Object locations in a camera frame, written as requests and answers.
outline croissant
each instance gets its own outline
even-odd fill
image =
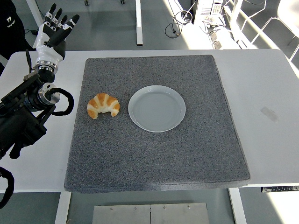
[[[120,111],[120,104],[114,97],[106,93],[99,93],[87,104],[87,113],[92,119],[97,119],[98,113],[111,112],[111,116],[115,117]]]

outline white desk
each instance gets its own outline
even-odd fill
[[[299,80],[278,50],[144,50],[68,51],[59,64],[54,84],[71,92],[73,112],[51,116],[47,134],[23,148],[17,160],[9,152],[0,166],[15,177],[15,192],[64,191],[64,176],[71,145],[85,60],[92,57],[171,56],[212,54],[223,82],[236,129],[251,173],[249,186],[299,185]],[[0,77],[0,96],[18,86],[27,74],[25,53],[14,54]],[[63,98],[57,111],[67,105]],[[268,108],[276,121],[261,109]],[[0,191],[7,184],[0,182]]]

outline robotic arm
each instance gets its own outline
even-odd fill
[[[0,160],[13,146],[10,157],[17,159],[23,147],[33,145],[46,134],[44,123],[50,115],[64,116],[71,113],[74,99],[67,91],[57,88],[53,82],[58,70],[58,64],[65,57],[65,38],[70,34],[79,20],[79,15],[73,16],[67,23],[67,16],[58,23],[62,9],[53,15],[56,4],[47,12],[44,23],[39,27],[36,38],[35,71],[32,72],[31,59],[27,52],[29,74],[23,83],[8,93],[0,102]],[[69,100],[69,106],[64,112],[54,112],[55,104],[60,100],[60,94]],[[32,112],[41,111],[36,117]],[[12,174],[0,167],[0,176],[7,178],[8,188],[0,202],[0,209],[9,201],[14,191]]]

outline table leg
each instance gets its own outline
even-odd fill
[[[236,0],[235,2],[233,2],[232,0],[229,1],[234,5],[233,10],[231,11],[227,6],[224,7],[224,10],[227,15],[229,26],[232,31],[235,42],[238,43],[242,49],[248,49],[248,48],[255,49],[256,47],[252,46],[252,44],[247,39],[247,37],[242,33],[239,25],[236,22],[239,14],[242,13],[241,6],[243,0]]]
[[[238,188],[229,188],[229,197],[233,208],[234,218],[236,224],[246,224],[246,218],[242,205],[242,200]]]
[[[137,46],[143,45],[142,40],[142,23],[141,23],[141,4],[140,0],[136,0],[136,36]]]
[[[36,2],[34,0],[26,0],[26,2],[30,8],[30,11],[31,11],[35,21],[36,21],[36,24],[39,27],[43,23],[43,18],[38,10]]]
[[[64,191],[60,193],[55,224],[63,224],[67,221],[67,214],[71,201],[71,192]]]

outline metal plate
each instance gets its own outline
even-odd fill
[[[93,224],[150,224],[150,205],[95,206]]]
[[[209,224],[205,203],[95,206],[93,224]]]
[[[151,224],[209,224],[206,203],[151,205]]]

